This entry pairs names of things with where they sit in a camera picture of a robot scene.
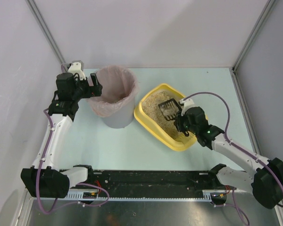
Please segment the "yellow litter box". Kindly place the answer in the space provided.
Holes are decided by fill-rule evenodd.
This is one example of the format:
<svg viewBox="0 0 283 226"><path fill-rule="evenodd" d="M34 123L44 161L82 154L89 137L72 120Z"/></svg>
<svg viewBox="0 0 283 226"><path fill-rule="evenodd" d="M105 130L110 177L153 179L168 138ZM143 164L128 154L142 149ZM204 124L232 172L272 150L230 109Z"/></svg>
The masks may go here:
<svg viewBox="0 0 283 226"><path fill-rule="evenodd" d="M186 137L183 133L181 133L177 138L173 139L142 109L147 98L163 91L167 92L168 95L174 98L176 97L182 99L185 97L184 94L174 89L170 85L161 83L160 85L149 91L140 100L138 105L135 107L134 117L150 134L152 134L156 139L165 144L167 147L178 152L185 151L197 142L197 139L193 134L190 133L189 136Z"/></svg>

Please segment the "black slotted litter scoop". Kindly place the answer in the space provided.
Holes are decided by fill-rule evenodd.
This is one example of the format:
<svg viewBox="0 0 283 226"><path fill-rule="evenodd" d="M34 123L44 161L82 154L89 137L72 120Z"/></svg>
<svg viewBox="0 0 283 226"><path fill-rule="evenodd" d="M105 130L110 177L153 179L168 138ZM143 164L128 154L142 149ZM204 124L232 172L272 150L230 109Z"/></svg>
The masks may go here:
<svg viewBox="0 0 283 226"><path fill-rule="evenodd" d="M166 121L176 120L177 113L182 111L181 106L174 98L158 104L158 107Z"/></svg>

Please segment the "grey trash bin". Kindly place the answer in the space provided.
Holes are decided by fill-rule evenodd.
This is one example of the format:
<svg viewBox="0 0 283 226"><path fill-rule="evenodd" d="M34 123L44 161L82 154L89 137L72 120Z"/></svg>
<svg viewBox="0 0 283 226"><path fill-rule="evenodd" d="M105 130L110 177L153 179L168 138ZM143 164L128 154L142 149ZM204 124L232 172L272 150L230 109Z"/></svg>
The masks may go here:
<svg viewBox="0 0 283 226"><path fill-rule="evenodd" d="M103 122L111 128L120 129L129 125L133 120L135 100L110 117L102 118Z"/></svg>

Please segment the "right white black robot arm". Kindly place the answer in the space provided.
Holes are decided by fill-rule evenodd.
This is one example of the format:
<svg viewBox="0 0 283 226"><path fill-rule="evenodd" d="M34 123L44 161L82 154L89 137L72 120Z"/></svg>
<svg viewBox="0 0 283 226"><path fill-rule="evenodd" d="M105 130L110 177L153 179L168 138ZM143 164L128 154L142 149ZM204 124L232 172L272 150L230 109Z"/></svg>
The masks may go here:
<svg viewBox="0 0 283 226"><path fill-rule="evenodd" d="M242 170L217 165L212 171L219 182L253 194L265 208L272 209L283 201L283 161L255 154L236 144L217 126L210 125L200 107L191 107L185 113L178 111L174 125L179 132L191 132L202 147L214 150Z"/></svg>

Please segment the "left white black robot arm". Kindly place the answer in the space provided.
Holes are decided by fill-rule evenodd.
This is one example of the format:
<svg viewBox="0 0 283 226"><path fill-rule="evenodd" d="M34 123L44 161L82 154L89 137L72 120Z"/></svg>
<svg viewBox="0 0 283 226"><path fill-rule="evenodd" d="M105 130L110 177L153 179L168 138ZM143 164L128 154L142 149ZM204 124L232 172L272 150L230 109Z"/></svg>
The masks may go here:
<svg viewBox="0 0 283 226"><path fill-rule="evenodd" d="M102 94L102 85L95 73L88 80L78 73L61 73L56 78L57 89L46 109L48 126L42 146L30 168L24 168L21 179L30 195L36 198L65 198L70 188L92 178L90 165L75 165L62 171L58 165L65 136L74 122L79 101Z"/></svg>

